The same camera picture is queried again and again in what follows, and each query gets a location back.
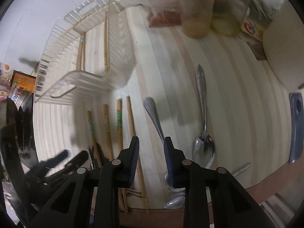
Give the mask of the yellow lidded glass jar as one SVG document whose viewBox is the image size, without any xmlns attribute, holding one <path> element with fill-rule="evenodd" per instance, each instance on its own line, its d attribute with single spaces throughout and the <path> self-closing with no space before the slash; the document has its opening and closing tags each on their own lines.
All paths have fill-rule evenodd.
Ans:
<svg viewBox="0 0 304 228">
<path fill-rule="evenodd" d="M 226 36 L 237 36 L 248 10 L 249 0 L 215 0 L 211 29 Z"/>
</svg>

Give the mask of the clear plastic utensil rack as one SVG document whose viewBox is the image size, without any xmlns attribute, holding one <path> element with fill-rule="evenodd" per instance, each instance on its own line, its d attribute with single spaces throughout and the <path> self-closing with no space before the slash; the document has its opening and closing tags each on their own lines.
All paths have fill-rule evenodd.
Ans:
<svg viewBox="0 0 304 228">
<path fill-rule="evenodd" d="M 108 60 L 104 65 L 104 20 L 108 11 Z M 85 0 L 58 19 L 38 66 L 34 101 L 74 105 L 124 87 L 135 67 L 126 8 L 117 0 Z M 81 33 L 85 58 L 76 70 Z"/>
</svg>

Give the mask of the cream band wooden chopstick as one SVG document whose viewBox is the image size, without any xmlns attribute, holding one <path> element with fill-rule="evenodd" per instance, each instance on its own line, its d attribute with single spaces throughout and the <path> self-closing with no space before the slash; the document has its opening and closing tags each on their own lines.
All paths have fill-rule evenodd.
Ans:
<svg viewBox="0 0 304 228">
<path fill-rule="evenodd" d="M 104 111 L 104 120 L 105 120 L 105 136 L 106 136 L 106 145 L 109 151 L 109 159 L 114 159 L 113 147 L 112 147 L 112 140 L 111 140 L 111 133 L 110 133 L 110 119 L 109 119 L 109 107 L 107 104 L 103 104 L 103 111 Z"/>
</svg>

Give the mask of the large round steel spoon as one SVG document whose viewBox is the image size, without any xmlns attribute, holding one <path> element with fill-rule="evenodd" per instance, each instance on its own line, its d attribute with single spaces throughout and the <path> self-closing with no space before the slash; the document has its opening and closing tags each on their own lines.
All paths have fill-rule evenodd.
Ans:
<svg viewBox="0 0 304 228">
<path fill-rule="evenodd" d="M 157 108 L 156 108 L 154 99 L 152 97 L 146 97 L 143 100 L 143 106 L 144 106 L 144 109 L 146 110 L 147 114 L 151 118 L 151 120 L 155 126 L 155 129 L 160 137 L 160 140 L 162 141 L 163 146 L 165 146 L 165 144 L 164 144 L 165 137 L 164 137 L 164 134 L 162 131 L 162 127 L 160 124 L 160 120 L 159 120 L 159 116 L 158 116 L 158 112 L 157 112 Z M 165 186 L 167 187 L 167 189 L 169 189 L 171 192 L 184 192 L 185 191 L 185 188 L 173 188 L 173 186 L 170 182 L 168 172 L 165 174 L 164 183 L 165 183 Z"/>
</svg>

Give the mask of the steel spoon lying sideways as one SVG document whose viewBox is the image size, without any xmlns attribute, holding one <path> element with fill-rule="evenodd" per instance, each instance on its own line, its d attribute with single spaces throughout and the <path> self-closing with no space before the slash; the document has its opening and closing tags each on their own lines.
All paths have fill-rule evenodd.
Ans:
<svg viewBox="0 0 304 228">
<path fill-rule="evenodd" d="M 234 171 L 231 174 L 236 178 L 246 170 L 250 169 L 251 163 L 246 163 Z M 170 197 L 167 203 L 164 205 L 165 209 L 179 209 L 183 208 L 185 205 L 185 188 L 174 189 L 169 183 L 169 174 L 166 173 L 164 176 L 164 183 L 168 190 L 173 192 L 174 194 Z"/>
</svg>

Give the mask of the red white packet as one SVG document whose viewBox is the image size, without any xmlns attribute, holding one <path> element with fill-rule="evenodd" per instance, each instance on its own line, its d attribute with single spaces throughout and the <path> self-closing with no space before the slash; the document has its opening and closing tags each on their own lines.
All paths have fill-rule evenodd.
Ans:
<svg viewBox="0 0 304 228">
<path fill-rule="evenodd" d="M 259 24 L 251 20 L 244 19 L 241 30 L 252 38 L 262 42 L 265 29 Z"/>
</svg>

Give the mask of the pale green band chopstick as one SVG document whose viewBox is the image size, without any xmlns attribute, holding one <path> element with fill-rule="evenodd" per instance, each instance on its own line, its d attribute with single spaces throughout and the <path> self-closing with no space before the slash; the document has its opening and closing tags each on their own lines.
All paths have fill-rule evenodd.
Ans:
<svg viewBox="0 0 304 228">
<path fill-rule="evenodd" d="M 92 139 L 93 154 L 94 154 L 95 159 L 97 160 L 97 164 L 98 164 L 99 168 L 101 168 L 102 162 L 101 162 L 101 157 L 100 157 L 99 151 L 98 151 L 98 146 L 97 146 L 96 137 L 95 137 L 95 133 L 94 133 L 92 114 L 90 111 L 87 111 L 87 119 L 88 119 L 88 123 L 89 123 L 91 139 Z"/>
</svg>

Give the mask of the green band wooden chopstick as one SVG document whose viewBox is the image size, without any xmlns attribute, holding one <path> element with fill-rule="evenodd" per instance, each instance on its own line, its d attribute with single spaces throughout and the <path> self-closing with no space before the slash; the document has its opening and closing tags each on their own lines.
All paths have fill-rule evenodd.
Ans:
<svg viewBox="0 0 304 228">
<path fill-rule="evenodd" d="M 117 111 L 116 111 L 116 127 L 117 127 L 117 143 L 119 152 L 123 150 L 123 125 L 122 125 L 122 100 L 117 100 Z M 123 209 L 125 213 L 128 213 L 128 202 L 126 189 L 121 188 L 121 196 L 123 202 Z"/>
</svg>

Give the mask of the orange box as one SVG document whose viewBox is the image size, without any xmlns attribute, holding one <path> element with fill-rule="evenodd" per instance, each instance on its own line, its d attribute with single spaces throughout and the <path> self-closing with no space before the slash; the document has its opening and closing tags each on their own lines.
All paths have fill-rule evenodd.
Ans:
<svg viewBox="0 0 304 228">
<path fill-rule="evenodd" d="M 14 70 L 10 86 L 12 88 L 33 93 L 36 86 L 36 77 Z"/>
</svg>

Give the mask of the white rounded appliance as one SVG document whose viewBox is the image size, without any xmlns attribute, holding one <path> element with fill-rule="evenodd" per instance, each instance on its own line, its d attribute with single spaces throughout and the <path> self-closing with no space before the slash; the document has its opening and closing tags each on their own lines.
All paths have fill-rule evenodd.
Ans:
<svg viewBox="0 0 304 228">
<path fill-rule="evenodd" d="M 262 44 L 278 80 L 293 92 L 303 88 L 303 22 L 285 0 L 266 29 Z"/>
</svg>

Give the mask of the striped cat placemat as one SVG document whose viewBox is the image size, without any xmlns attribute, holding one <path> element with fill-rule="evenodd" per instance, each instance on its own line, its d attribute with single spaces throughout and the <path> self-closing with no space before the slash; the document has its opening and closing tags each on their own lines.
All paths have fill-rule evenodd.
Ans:
<svg viewBox="0 0 304 228">
<path fill-rule="evenodd" d="M 126 10 L 135 60 L 128 83 L 121 89 L 76 106 L 34 105 L 35 142 L 39 160 L 67 149 L 71 156 L 91 144 L 87 111 L 92 113 L 95 136 L 108 154 L 104 105 L 109 107 L 112 148 L 118 155 L 117 100 L 130 100 L 140 158 L 151 209 L 162 209 L 170 191 L 162 142 L 142 101 L 152 97 L 163 132 L 186 158 L 201 131 L 196 69 L 203 68 L 207 83 L 207 131 L 215 142 L 213 168 L 229 171 L 250 163 L 238 177 L 245 188 L 259 185 L 289 160 L 291 108 L 287 90 L 267 61 L 257 60 L 242 39 L 210 32 L 188 38 L 179 26 L 150 28 L 143 7 Z"/>
</svg>

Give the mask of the blue smartphone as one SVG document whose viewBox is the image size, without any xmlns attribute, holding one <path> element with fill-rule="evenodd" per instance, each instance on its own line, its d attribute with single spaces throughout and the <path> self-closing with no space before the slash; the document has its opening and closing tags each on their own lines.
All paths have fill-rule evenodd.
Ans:
<svg viewBox="0 0 304 228">
<path fill-rule="evenodd" d="M 301 93 L 290 93 L 292 135 L 289 163 L 293 164 L 303 152 L 303 98 Z"/>
</svg>

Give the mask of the oval steel spoon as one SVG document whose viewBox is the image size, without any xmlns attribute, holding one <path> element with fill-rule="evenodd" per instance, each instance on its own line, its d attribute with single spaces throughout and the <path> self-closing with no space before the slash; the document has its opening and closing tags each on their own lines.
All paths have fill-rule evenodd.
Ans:
<svg viewBox="0 0 304 228">
<path fill-rule="evenodd" d="M 192 159 L 203 168 L 210 168 L 215 158 L 215 144 L 207 133 L 207 88 L 205 73 L 201 65 L 197 67 L 196 84 L 201 109 L 202 132 L 194 139 Z"/>
</svg>

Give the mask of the clear jar beige contents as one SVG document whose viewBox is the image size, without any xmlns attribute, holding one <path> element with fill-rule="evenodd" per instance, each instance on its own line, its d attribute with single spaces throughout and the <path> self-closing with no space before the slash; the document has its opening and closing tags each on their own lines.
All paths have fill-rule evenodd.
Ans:
<svg viewBox="0 0 304 228">
<path fill-rule="evenodd" d="M 211 26 L 215 0 L 178 0 L 182 32 L 194 39 L 205 37 Z"/>
</svg>

